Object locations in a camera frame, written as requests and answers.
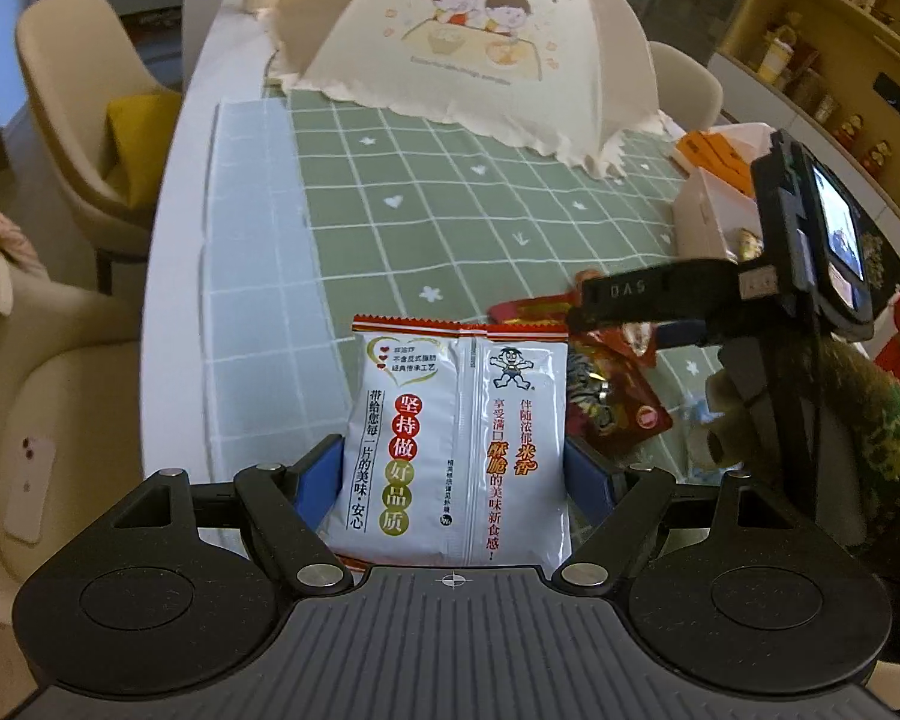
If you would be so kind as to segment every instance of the green checkered tablecloth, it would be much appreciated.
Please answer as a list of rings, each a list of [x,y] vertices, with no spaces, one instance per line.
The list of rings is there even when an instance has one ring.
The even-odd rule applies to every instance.
[[[294,91],[222,106],[216,138],[204,316],[227,470],[346,424],[354,314],[478,322],[496,303],[564,292],[582,269],[674,257],[683,179],[660,137],[629,135],[626,177],[595,180],[458,125]],[[244,216],[257,199],[259,227]],[[648,379],[677,416],[715,365],[711,350],[672,350]],[[296,405],[275,409],[276,394]],[[679,426],[639,451],[683,469]]]

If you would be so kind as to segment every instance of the green knitted fabric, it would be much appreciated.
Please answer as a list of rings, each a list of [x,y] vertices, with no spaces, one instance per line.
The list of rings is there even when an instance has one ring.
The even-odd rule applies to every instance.
[[[811,386],[812,354],[806,338],[795,338],[781,355],[780,370],[797,375],[804,394]],[[823,402],[850,428],[856,448],[860,496],[866,519],[864,551],[900,512],[900,384],[853,347],[821,341]]]

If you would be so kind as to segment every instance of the ribbed gray surface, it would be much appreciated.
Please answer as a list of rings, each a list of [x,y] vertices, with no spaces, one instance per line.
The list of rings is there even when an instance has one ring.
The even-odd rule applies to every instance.
[[[447,586],[456,573],[466,581]],[[378,568],[309,600],[240,673],[163,701],[51,688],[25,720],[871,720],[866,691],[761,703],[684,682],[635,644],[607,603],[547,589],[528,568]]]

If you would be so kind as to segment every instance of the camera screen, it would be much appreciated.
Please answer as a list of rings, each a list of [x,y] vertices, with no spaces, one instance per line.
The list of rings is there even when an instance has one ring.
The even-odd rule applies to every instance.
[[[860,263],[860,250],[857,235],[853,231],[853,218],[850,215],[850,204],[841,196],[840,191],[830,183],[826,175],[818,167],[813,168],[817,180],[817,191],[823,204],[823,218],[826,219],[826,240],[830,249],[841,262],[860,278],[864,271]]]

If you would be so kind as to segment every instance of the candy wrapper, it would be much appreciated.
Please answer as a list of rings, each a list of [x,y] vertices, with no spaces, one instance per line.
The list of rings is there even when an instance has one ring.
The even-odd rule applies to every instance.
[[[562,325],[567,312],[580,304],[580,285],[588,278],[601,278],[599,271],[581,271],[577,274],[576,287],[563,295],[547,298],[511,300],[493,306],[488,313],[500,324],[525,324],[539,322]],[[650,322],[629,322],[620,327],[604,327],[591,330],[586,338],[622,354],[644,367],[656,365],[656,328]]]
[[[612,457],[673,425],[633,360],[573,338],[567,356],[567,433],[585,437]]]
[[[356,317],[362,380],[322,536],[395,565],[541,565],[570,554],[566,331]]]

